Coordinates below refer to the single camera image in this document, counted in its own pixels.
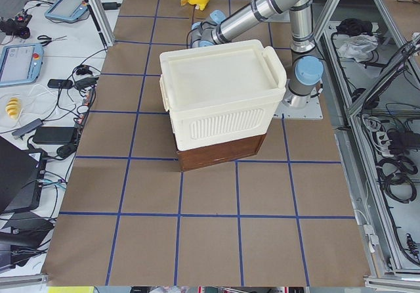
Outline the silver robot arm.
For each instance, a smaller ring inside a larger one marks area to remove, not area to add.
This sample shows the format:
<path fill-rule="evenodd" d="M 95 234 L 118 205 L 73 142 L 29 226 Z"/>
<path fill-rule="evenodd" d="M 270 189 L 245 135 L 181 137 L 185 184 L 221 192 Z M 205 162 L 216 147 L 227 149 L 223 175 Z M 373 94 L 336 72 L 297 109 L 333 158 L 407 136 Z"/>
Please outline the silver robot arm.
<path fill-rule="evenodd" d="M 289 13 L 291 24 L 292 77 L 287 84 L 283 103 L 293 109 L 304 108 L 321 90 L 314 92 L 324 66 L 312 55 L 316 48 L 313 33 L 312 0 L 252 0 L 230 16 L 213 11 L 209 17 L 196 22 L 187 40 L 188 48 L 230 43 L 275 14 Z"/>

